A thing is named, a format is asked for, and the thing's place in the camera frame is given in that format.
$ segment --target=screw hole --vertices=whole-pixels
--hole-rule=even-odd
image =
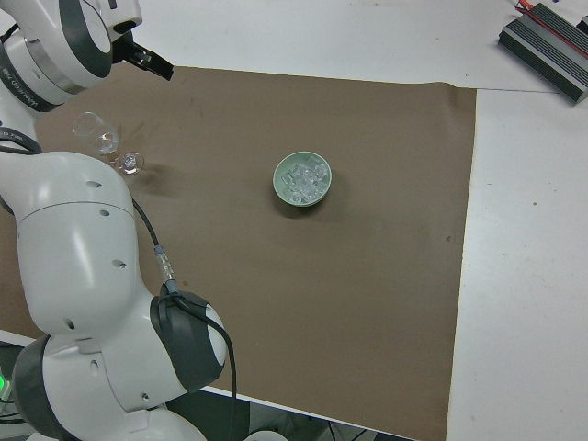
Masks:
[[[118,269],[126,269],[127,268],[127,264],[125,264],[122,260],[113,260],[112,261],[112,265]]]

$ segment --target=white round object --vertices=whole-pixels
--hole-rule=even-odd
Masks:
[[[247,436],[244,441],[288,441],[284,436],[270,430],[262,430]]]

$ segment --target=white tabletop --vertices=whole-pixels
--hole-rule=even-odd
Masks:
[[[448,441],[588,434],[588,103],[497,47],[514,5],[141,0],[134,31],[179,65],[519,91],[478,93]]]

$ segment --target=red wire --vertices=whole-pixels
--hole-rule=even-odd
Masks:
[[[514,9],[516,9],[521,14],[528,15],[533,21],[535,21],[536,23],[538,23],[543,28],[547,29],[549,32],[551,32],[553,35],[555,35],[558,39],[560,39],[561,41],[563,41],[567,45],[569,45],[572,48],[574,48],[577,52],[579,52],[585,58],[588,58],[588,52],[586,52],[582,48],[576,46],[573,42],[569,41],[564,36],[558,34],[555,30],[553,30],[552,28],[550,28],[549,25],[545,21],[543,21],[541,18],[539,18],[535,14],[533,14],[530,11],[530,8],[527,7],[527,5],[530,5],[530,4],[526,0],[520,0],[517,4],[521,4],[523,7],[515,6]]]

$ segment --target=glass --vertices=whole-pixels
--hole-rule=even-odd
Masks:
[[[72,125],[73,134],[90,150],[125,175],[141,171],[145,160],[139,152],[118,154],[119,134],[114,125],[94,112],[84,112]]]

